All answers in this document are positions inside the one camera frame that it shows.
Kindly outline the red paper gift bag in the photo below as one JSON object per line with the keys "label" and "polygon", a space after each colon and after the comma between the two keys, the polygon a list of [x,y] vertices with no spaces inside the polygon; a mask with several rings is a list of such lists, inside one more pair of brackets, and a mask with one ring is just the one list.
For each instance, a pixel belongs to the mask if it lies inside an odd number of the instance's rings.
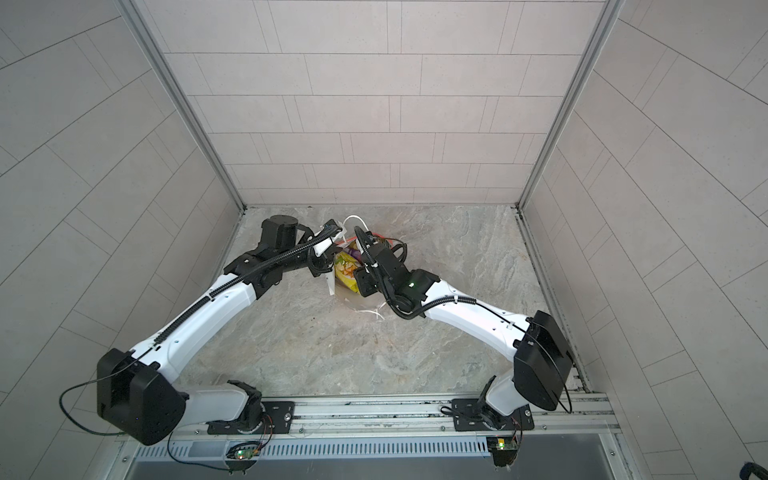
{"label": "red paper gift bag", "polygon": [[334,254],[332,269],[324,275],[329,294],[345,308],[358,314],[384,319],[388,309],[382,294],[374,292],[363,297],[354,272],[363,266],[362,252],[358,248],[354,228],[366,227],[358,215],[349,215],[342,221],[342,232],[335,238],[334,245],[340,250]]}

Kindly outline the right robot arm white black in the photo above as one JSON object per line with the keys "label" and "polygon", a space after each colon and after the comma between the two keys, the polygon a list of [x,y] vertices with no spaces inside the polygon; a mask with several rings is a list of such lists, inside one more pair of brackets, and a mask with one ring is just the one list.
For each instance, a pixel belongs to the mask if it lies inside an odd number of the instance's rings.
{"label": "right robot arm white black", "polygon": [[426,318],[455,327],[502,354],[512,367],[484,387],[476,417],[492,429],[526,406],[572,411],[567,379],[574,354],[556,320],[541,310],[532,316],[489,305],[459,291],[439,276],[405,266],[407,247],[357,227],[362,266],[355,271],[359,293],[383,295],[403,320]]}

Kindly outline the right green circuit board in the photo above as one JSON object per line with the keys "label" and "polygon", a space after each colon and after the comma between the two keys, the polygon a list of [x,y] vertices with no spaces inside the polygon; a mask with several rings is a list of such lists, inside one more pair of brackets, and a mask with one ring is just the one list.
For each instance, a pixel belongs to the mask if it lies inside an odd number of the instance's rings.
{"label": "right green circuit board", "polygon": [[487,437],[486,444],[495,467],[511,467],[515,463],[520,449],[517,437]]}

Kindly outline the yellow green snack packet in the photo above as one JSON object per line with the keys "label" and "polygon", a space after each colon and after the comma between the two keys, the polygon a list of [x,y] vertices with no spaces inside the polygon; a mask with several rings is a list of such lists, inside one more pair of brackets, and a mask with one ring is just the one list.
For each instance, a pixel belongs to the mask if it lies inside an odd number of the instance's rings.
{"label": "yellow green snack packet", "polygon": [[360,267],[361,264],[352,255],[344,251],[337,253],[334,258],[335,278],[354,293],[359,292],[355,271]]}

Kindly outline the left green circuit board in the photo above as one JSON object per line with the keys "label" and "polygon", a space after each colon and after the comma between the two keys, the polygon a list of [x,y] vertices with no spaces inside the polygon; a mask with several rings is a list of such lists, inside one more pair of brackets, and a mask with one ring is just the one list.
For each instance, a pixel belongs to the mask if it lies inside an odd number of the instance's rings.
{"label": "left green circuit board", "polygon": [[227,468],[245,473],[258,462],[262,445],[259,441],[248,441],[231,446],[224,457]]}

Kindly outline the aluminium mounting rail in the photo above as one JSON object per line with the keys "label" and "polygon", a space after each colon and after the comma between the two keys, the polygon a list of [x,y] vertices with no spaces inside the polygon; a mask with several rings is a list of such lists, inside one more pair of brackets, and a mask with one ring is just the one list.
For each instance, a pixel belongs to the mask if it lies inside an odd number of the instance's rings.
{"label": "aluminium mounting rail", "polygon": [[[143,445],[154,445],[174,431],[199,428],[207,433],[207,423],[238,418],[249,404],[262,401],[291,401],[295,411],[290,431],[276,434],[293,437],[441,435],[457,432],[450,416],[441,412],[451,395],[406,395],[372,397],[292,397],[263,399],[229,386],[202,388],[163,398],[118,401],[112,406],[101,402],[101,417],[118,434]],[[574,394],[569,399],[572,411],[549,412],[529,406],[535,428],[541,434],[617,432],[619,422],[606,396]]]}

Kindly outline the green circuit board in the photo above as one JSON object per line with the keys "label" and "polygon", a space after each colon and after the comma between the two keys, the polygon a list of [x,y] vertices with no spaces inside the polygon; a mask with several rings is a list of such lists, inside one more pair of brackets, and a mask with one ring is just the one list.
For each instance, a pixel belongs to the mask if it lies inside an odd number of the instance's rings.
{"label": "green circuit board", "polygon": [[224,457],[227,468],[245,473],[258,462],[262,445],[259,441],[248,441],[231,446]]}
{"label": "green circuit board", "polygon": [[515,463],[520,449],[517,437],[487,437],[486,444],[495,467],[511,467]]}

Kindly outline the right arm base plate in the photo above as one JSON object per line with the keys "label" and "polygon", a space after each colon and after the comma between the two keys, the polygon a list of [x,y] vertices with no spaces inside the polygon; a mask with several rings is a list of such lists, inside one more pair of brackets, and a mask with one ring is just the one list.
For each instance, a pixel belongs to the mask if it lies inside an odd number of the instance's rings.
{"label": "right arm base plate", "polygon": [[501,415],[479,399],[455,398],[441,412],[450,416],[457,432],[530,431],[535,428],[528,405]]}

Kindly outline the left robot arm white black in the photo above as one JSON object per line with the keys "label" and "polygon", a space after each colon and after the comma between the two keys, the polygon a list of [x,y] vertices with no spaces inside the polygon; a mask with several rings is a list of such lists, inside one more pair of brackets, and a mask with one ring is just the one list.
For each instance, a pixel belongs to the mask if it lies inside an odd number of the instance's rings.
{"label": "left robot arm white black", "polygon": [[179,427],[206,423],[212,433],[263,427],[261,392],[238,380],[180,390],[174,383],[197,352],[286,272],[329,273],[343,229],[327,221],[313,232],[292,216],[264,220],[257,246],[231,261],[192,305],[128,351],[113,348],[97,364],[98,416],[151,446]]}

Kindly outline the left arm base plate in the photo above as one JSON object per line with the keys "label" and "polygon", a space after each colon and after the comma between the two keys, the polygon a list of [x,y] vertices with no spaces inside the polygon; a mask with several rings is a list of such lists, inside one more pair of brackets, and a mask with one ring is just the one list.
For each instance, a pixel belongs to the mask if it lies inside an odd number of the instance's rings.
{"label": "left arm base plate", "polygon": [[262,401],[249,404],[235,420],[208,422],[209,435],[287,434],[295,411],[291,401]]}

